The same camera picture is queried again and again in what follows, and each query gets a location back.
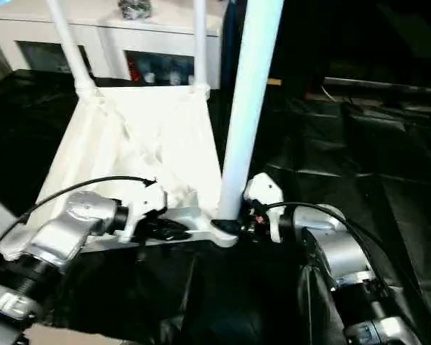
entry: silver metal housing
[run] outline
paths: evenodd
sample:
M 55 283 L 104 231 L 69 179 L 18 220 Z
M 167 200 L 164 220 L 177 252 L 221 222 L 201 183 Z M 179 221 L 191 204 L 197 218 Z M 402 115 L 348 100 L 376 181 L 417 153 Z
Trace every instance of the silver metal housing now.
M 82 249 L 88 235 L 105 231 L 116 208 L 115 201 L 96 193 L 74 193 L 65 211 L 43 225 L 24 252 L 62 269 Z

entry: white metal rod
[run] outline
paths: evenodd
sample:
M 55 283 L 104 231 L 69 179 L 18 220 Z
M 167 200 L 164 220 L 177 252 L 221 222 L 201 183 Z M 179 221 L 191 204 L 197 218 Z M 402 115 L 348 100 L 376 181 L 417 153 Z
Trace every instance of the white metal rod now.
M 195 21 L 195 85 L 206 86 L 206 0 L 193 0 Z
M 248 0 L 223 164 L 219 219 L 238 217 L 283 3 L 284 0 Z
M 62 49 L 64 50 L 65 57 L 69 63 L 73 78 L 75 79 L 75 88 L 77 91 L 84 91 L 87 89 L 93 90 L 96 86 L 88 74 L 88 70 L 83 62 L 78 45 L 75 43 L 72 33 L 70 32 L 69 25 L 64 17 L 59 1 L 47 0 L 47 3 L 54 20 L 56 30 L 60 36 Z

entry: black tablecloth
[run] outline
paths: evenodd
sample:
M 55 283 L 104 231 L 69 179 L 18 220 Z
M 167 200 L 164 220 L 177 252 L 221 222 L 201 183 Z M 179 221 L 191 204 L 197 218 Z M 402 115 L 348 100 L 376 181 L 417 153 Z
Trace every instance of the black tablecloth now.
M 32 204 L 45 179 L 77 102 L 72 82 L 18 72 L 0 83 L 0 201 L 15 214 Z M 230 100 L 212 92 L 208 102 L 219 159 Z M 303 103 L 268 88 L 250 174 L 259 172 L 270 174 L 285 200 L 329 203 L 378 236 L 431 312 L 431 115 Z M 399 304 L 430 339 L 422 299 L 368 244 Z M 303 264 L 293 244 L 84 254 L 65 276 L 47 322 L 144 344 L 308 344 L 309 334 L 313 344 L 341 344 L 333 305 Z M 307 281 L 311 315 L 298 308 L 308 298 Z

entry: black cable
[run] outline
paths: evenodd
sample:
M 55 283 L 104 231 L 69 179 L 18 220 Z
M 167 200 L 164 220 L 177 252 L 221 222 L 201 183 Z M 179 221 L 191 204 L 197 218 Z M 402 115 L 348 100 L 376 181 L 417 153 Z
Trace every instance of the black cable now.
M 35 211 L 40 206 L 45 205 L 46 203 L 50 202 L 53 199 L 56 199 L 57 197 L 61 196 L 62 194 L 66 194 L 68 192 L 71 192 L 72 190 L 79 189 L 81 187 L 84 187 L 86 185 L 92 185 L 94 183 L 99 183 L 103 181 L 113 181 L 113 180 L 129 180 L 129 181 L 138 181 L 144 183 L 146 186 L 153 184 L 155 181 L 146 180 L 145 178 L 138 178 L 136 176 L 106 176 L 104 178 L 94 178 L 92 180 L 87 180 L 84 182 L 76 183 L 75 185 L 72 185 L 70 187 L 67 187 L 65 189 L 60 190 L 59 192 L 56 192 L 50 196 L 47 196 L 43 200 L 39 201 L 38 203 L 34 204 L 29 210 L 24 212 L 21 216 L 19 216 L 16 221 L 14 221 L 13 224 L 8 226 L 4 232 L 0 235 L 0 241 L 12 230 L 14 227 L 25 221 L 30 214 Z
M 371 255 L 369 250 L 367 250 L 367 246 L 365 241 L 363 240 L 363 238 L 361 237 L 361 235 L 355 230 L 355 228 L 357 228 L 361 234 L 363 234 L 364 236 L 367 236 L 371 241 L 373 241 L 378 248 L 380 248 L 380 250 L 386 255 L 386 257 L 388 258 L 388 260 L 391 262 L 391 264 L 393 265 L 394 269 L 400 274 L 402 275 L 402 278 L 407 281 L 410 285 L 410 287 L 413 289 L 413 291 L 415 292 L 415 294 L 417 295 L 417 298 L 419 298 L 422 301 L 423 306 L 425 307 L 425 312 L 428 315 L 429 319 L 430 319 L 430 323 L 431 323 L 431 312 L 430 309 L 427 307 L 426 302 L 422 296 L 420 287 L 415 284 L 415 282 L 410 278 L 410 275 L 408 273 L 405 272 L 405 270 L 398 264 L 398 261 L 396 261 L 396 258 L 393 258 L 390 254 L 390 251 L 384 246 L 383 242 L 381 242 L 379 239 L 377 239 L 371 232 L 369 232 L 367 229 L 365 229 L 364 227 L 362 227 L 362 225 L 358 224 L 355 221 L 352 221 L 350 219 L 344 219 L 342 216 L 336 214 L 335 212 L 331 211 L 329 208 L 326 207 L 322 207 L 319 205 L 315 205 L 313 203 L 303 203 L 303 202 L 298 202 L 298 201 L 282 201 L 280 203 L 271 203 L 269 205 L 264 205 L 267 209 L 270 208 L 275 208 L 275 207 L 282 207 L 282 206 L 304 206 L 304 207 L 309 207 L 309 208 L 314 208 L 315 210 L 321 211 L 323 213 L 328 214 L 329 216 L 332 216 L 333 218 L 337 219 L 339 222 L 341 222 L 346 228 L 347 230 L 351 233 L 351 235 L 353 235 L 354 239 L 356 240 L 356 242 L 358 242 L 359 246 L 361 246 L 361 249 L 363 251 L 363 253 L 366 255 L 367 259 L 369 260 L 369 262 L 371 263 L 371 268 L 375 273 L 375 276 L 377 277 L 377 279 L 381 282 L 381 284 L 383 285 L 383 288 L 385 289 L 385 291 L 387 293 L 391 293 L 391 297 L 394 298 L 394 296 L 392 295 L 392 290 L 391 288 L 389 288 L 388 284 L 386 283 L 383 275 L 380 273 L 379 268 L 375 265 L 375 261 L 372 260 Z M 410 319 L 408 317 L 405 316 L 405 314 L 402 312 L 402 310 L 399 308 L 399 312 L 402 315 L 404 321 L 408 324 L 408 326 L 417 334 L 419 335 L 419 332 L 416 330 L 416 327 L 414 326 L 414 324 L 410 321 Z

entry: cabinet door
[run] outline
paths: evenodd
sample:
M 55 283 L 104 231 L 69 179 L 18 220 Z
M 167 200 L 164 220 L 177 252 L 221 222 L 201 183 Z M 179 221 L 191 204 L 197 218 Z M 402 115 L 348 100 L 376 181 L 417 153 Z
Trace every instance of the cabinet door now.
M 106 58 L 117 78 L 140 78 L 153 73 L 156 85 L 179 80 L 187 85 L 193 77 L 195 41 L 193 34 L 139 29 L 99 28 Z M 208 83 L 219 87 L 221 39 L 207 36 Z
M 71 28 L 94 76 L 111 76 L 96 27 L 71 25 Z M 13 70 L 69 71 L 53 23 L 0 20 L 0 48 Z

